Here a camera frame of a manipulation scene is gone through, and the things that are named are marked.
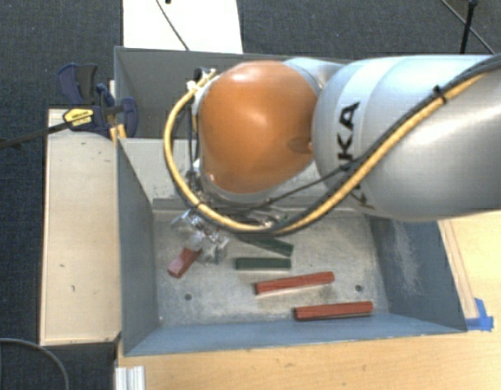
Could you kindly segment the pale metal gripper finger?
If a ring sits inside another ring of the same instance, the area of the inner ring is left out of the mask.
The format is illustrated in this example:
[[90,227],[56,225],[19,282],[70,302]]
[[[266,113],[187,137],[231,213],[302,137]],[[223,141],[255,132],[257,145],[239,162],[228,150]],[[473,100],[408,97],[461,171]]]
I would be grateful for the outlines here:
[[225,236],[207,236],[202,243],[201,261],[212,264],[221,263],[227,255],[229,239]]
[[203,250],[204,237],[201,233],[190,234],[184,242],[184,248],[193,253],[201,254]]

